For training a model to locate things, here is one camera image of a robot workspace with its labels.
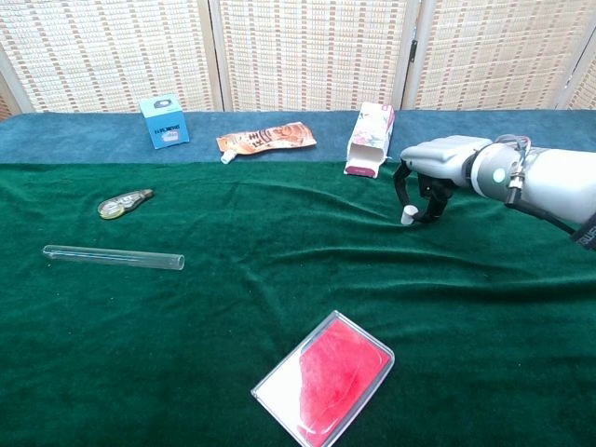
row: green tablecloth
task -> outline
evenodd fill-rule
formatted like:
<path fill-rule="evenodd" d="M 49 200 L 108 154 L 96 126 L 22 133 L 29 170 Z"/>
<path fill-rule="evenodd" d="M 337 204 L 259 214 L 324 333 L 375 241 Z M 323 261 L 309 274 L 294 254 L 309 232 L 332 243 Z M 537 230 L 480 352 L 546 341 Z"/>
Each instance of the green tablecloth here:
<path fill-rule="evenodd" d="M 394 168 L 2 166 L 0 444 L 295 445 L 250 390 L 337 309 L 397 357 L 337 445 L 589 445 L 596 254 L 466 191 L 400 227 Z M 186 266 L 53 262 L 46 244 Z"/>

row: blue cloth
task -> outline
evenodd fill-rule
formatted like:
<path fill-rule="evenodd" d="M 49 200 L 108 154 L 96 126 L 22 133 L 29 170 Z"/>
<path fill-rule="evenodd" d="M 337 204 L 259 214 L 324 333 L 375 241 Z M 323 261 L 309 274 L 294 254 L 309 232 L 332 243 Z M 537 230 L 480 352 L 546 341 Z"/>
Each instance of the blue cloth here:
<path fill-rule="evenodd" d="M 317 145 L 238 160 L 345 160 L 358 112 L 190 112 L 191 141 L 156 150 L 141 114 L 25 114 L 0 122 L 0 163 L 186 163 L 218 161 L 215 139 L 292 121 L 308 125 Z M 389 156 L 410 145 L 461 134 L 494 139 L 527 135 L 533 145 L 596 150 L 596 111 L 397 111 Z"/>

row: woven screen panel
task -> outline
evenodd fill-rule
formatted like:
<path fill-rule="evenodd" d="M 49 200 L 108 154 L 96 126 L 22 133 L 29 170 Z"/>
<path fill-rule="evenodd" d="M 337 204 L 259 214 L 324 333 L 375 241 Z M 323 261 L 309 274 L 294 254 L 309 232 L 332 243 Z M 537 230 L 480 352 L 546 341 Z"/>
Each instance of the woven screen panel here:
<path fill-rule="evenodd" d="M 8 110 L 8 104 L 4 101 L 4 98 L 0 96 L 0 121 L 3 119 L 7 119 L 9 116 L 12 116 L 10 110 Z"/>
<path fill-rule="evenodd" d="M 35 111 L 136 112 L 174 93 L 212 110 L 198 1 L 0 2 L 0 39 Z"/>
<path fill-rule="evenodd" d="M 596 109 L 596 59 L 582 76 L 569 101 L 570 109 Z"/>
<path fill-rule="evenodd" d="M 234 110 L 353 110 L 364 101 L 391 102 L 405 0 L 219 5 Z"/>
<path fill-rule="evenodd" d="M 438 0 L 415 108 L 547 108 L 595 0 Z"/>

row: white bottle cap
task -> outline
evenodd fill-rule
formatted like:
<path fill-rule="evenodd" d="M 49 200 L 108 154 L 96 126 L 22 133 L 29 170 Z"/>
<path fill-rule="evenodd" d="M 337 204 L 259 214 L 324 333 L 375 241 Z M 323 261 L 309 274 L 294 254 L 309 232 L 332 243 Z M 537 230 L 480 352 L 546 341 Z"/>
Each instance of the white bottle cap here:
<path fill-rule="evenodd" d="M 232 161 L 234 158 L 236 158 L 236 155 L 237 155 L 236 151 L 228 149 L 227 151 L 225 151 L 223 153 L 222 158 L 220 158 L 220 159 L 222 160 L 222 163 L 227 165 L 230 161 Z"/>
<path fill-rule="evenodd" d="M 414 205 L 406 205 L 403 207 L 403 213 L 401 214 L 401 224 L 411 225 L 413 223 L 413 216 L 418 212 L 418 208 Z"/>

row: red paper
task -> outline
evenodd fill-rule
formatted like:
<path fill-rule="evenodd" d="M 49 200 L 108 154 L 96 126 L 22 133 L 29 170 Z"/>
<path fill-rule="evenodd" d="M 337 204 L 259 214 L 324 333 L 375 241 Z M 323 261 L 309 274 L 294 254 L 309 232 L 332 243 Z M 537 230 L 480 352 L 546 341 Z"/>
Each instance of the red paper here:
<path fill-rule="evenodd" d="M 363 396 L 389 355 L 336 320 L 300 357 L 300 433 L 320 447 Z"/>

